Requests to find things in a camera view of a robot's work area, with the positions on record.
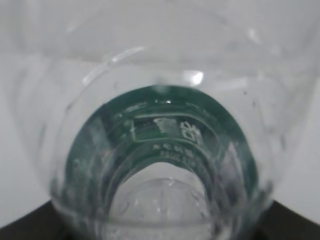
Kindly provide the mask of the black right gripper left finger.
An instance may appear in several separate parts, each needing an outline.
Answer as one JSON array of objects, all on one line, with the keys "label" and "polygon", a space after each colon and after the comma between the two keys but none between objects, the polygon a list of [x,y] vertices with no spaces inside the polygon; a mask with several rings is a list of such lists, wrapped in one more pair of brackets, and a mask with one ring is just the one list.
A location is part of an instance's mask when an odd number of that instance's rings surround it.
[{"label": "black right gripper left finger", "polygon": [[64,240],[65,225],[50,201],[0,228],[2,240]]}]

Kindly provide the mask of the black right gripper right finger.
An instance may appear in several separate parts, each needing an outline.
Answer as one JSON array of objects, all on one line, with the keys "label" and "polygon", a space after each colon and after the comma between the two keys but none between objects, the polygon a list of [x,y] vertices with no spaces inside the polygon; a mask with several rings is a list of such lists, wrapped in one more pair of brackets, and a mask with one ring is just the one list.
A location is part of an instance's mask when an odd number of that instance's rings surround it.
[{"label": "black right gripper right finger", "polygon": [[257,228],[258,240],[320,240],[320,225],[274,201]]}]

